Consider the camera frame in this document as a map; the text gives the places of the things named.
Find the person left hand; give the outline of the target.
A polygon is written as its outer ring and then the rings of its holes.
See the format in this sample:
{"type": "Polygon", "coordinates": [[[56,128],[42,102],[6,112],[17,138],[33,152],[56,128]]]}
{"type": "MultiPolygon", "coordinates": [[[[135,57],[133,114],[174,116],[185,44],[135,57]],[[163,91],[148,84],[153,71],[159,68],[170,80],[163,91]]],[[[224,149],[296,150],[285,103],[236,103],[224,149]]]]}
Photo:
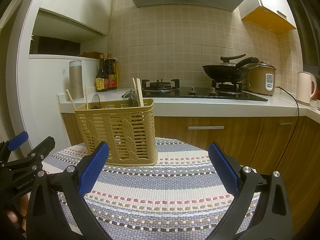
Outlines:
{"type": "Polygon", "coordinates": [[[25,194],[21,198],[16,199],[12,207],[14,208],[11,210],[6,210],[6,214],[11,220],[12,223],[18,223],[20,224],[23,231],[26,231],[26,223],[27,223],[27,211],[28,211],[28,204],[29,204],[29,198],[28,195],[25,194]]]}

